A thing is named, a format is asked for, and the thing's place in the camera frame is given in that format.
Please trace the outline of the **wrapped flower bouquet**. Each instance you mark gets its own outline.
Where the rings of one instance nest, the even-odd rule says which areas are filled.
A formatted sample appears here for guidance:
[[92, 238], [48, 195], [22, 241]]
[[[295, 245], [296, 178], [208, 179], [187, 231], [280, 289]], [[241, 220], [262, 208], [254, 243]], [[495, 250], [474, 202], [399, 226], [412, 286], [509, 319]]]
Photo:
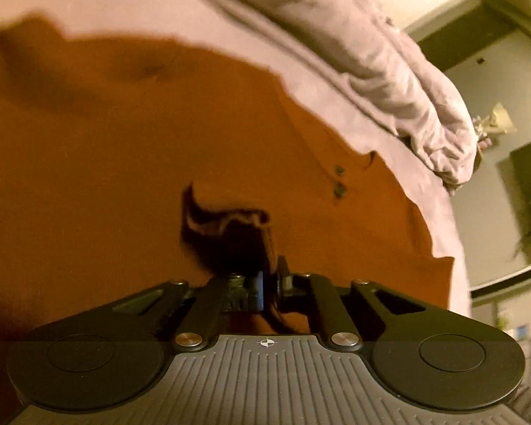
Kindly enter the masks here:
[[474, 117], [472, 123], [478, 137], [480, 150], [496, 145], [501, 136], [513, 134], [517, 131], [507, 109], [502, 103], [495, 104], [487, 116]]

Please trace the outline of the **crumpled lilac duvet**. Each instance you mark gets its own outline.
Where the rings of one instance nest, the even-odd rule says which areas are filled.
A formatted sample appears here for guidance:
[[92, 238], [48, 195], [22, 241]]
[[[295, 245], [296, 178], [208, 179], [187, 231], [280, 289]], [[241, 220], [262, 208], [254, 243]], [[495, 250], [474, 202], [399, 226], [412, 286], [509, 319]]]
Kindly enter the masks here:
[[294, 51], [451, 190], [474, 173], [478, 137], [454, 84], [372, 0], [210, 0]]

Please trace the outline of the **dark doorway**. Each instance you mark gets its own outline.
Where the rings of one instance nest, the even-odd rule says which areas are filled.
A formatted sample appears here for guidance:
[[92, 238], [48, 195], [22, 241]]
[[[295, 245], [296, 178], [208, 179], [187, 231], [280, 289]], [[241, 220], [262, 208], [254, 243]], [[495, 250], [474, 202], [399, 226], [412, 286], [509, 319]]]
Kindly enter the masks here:
[[429, 62], [446, 72], [515, 29], [513, 22], [485, 5], [479, 5], [427, 35], [418, 45]]

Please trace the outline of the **black square panel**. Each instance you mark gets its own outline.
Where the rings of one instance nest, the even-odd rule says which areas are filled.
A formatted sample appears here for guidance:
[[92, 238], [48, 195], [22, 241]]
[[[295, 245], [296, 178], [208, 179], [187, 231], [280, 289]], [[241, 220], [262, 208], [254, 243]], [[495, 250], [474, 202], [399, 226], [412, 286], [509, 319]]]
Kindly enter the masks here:
[[512, 257], [523, 253], [531, 264], [531, 142], [497, 164], [518, 228]]

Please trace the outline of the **rust brown knit cardigan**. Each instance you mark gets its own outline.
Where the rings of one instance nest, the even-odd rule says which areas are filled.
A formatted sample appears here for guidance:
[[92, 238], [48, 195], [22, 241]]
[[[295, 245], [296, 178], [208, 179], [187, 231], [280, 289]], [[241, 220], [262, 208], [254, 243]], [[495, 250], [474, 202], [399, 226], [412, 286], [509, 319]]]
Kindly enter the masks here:
[[268, 71], [160, 39], [0, 30], [0, 339], [162, 281], [275, 268], [446, 307], [453, 261], [376, 153]]

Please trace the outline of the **lilac fleece bed sheet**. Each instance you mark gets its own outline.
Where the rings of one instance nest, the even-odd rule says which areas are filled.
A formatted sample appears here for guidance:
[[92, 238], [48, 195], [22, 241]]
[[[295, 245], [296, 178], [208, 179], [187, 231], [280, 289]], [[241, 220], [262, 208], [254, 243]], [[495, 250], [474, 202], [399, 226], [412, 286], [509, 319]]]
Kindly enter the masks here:
[[211, 0], [0, 0], [0, 27], [40, 12], [70, 35], [176, 36], [264, 66], [294, 100], [334, 128], [357, 152], [377, 152], [419, 207], [436, 256], [455, 259], [449, 308], [467, 316], [471, 298], [463, 246], [442, 180], [406, 144], [376, 125], [324, 78], [321, 60], [252, 10]]

